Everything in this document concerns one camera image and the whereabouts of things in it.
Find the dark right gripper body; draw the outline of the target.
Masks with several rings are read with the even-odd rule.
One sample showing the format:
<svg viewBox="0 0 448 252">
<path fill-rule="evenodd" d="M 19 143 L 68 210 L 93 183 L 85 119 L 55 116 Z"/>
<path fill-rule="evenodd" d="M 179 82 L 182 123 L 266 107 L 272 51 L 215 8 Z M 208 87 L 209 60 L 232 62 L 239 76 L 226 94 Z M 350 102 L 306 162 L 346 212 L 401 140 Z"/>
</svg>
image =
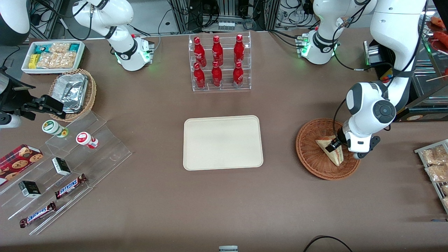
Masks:
<svg viewBox="0 0 448 252">
<path fill-rule="evenodd" d="M 29 90 L 36 88 L 33 85 L 23 83 L 6 73 L 6 68 L 1 68 L 1 111 L 4 113 L 14 113 L 23 105 L 32 102 L 34 97 Z"/>
</svg>

